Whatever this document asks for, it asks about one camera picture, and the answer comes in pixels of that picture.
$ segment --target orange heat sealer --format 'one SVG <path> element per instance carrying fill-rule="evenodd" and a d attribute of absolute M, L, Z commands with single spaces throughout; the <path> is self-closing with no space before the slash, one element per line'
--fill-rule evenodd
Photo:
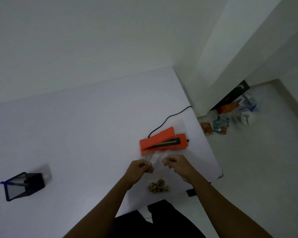
<path fill-rule="evenodd" d="M 168 128 L 148 139 L 142 139 L 140 143 L 141 155 L 149 155 L 155 151 L 181 150 L 188 147 L 185 134 L 176 135 L 174 128 Z"/>

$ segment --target white floor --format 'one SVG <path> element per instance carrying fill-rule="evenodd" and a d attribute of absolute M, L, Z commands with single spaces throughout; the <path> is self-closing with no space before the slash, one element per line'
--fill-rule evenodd
<path fill-rule="evenodd" d="M 298 237 L 298 119 L 273 86 L 250 93 L 262 101 L 257 122 L 208 137 L 224 173 L 212 185 L 272 236 Z M 196 196 L 169 202 L 207 238 L 218 237 Z"/>

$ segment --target black power cord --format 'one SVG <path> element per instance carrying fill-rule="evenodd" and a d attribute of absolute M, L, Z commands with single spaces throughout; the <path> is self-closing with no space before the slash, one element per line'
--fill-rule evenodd
<path fill-rule="evenodd" d="M 186 107 L 186 108 L 183 109 L 181 112 L 179 112 L 179 113 L 177 113 L 177 114 L 174 114 L 174 115 L 170 115 L 169 117 L 167 117 L 167 119 L 170 118 L 170 117 L 172 117 L 172 116 L 175 116 L 175 115 L 178 115 L 178 114 L 182 113 L 184 110 L 186 110 L 187 108 L 190 108 L 190 107 L 192 108 L 192 106 Z M 148 138 L 150 138 L 150 135 L 151 135 L 153 132 L 155 132 L 157 129 L 161 128 L 162 125 L 165 124 L 165 122 L 167 121 L 167 119 L 163 122 L 163 124 L 161 124 L 158 128 L 156 128 L 154 131 L 152 131 L 152 132 L 148 135 Z"/>

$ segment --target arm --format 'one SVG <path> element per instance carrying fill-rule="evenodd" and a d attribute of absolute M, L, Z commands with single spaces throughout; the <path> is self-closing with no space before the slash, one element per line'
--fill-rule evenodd
<path fill-rule="evenodd" d="M 220 238 L 269 237 L 261 226 L 222 196 L 182 155 L 163 158 L 164 166 L 174 168 L 185 182 L 192 184 Z"/>
<path fill-rule="evenodd" d="M 137 183 L 145 172 L 153 171 L 152 164 L 146 160 L 132 161 L 111 191 L 64 238 L 106 237 L 127 190 Z"/>

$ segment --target blue pen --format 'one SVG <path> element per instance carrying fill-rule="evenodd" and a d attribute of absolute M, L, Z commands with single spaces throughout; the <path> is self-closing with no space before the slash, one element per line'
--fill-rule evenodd
<path fill-rule="evenodd" d="M 13 182 L 8 182 L 8 181 L 1 181 L 0 184 L 1 184 L 1 185 L 28 186 L 27 184 L 16 184 L 16 183 L 13 183 Z"/>

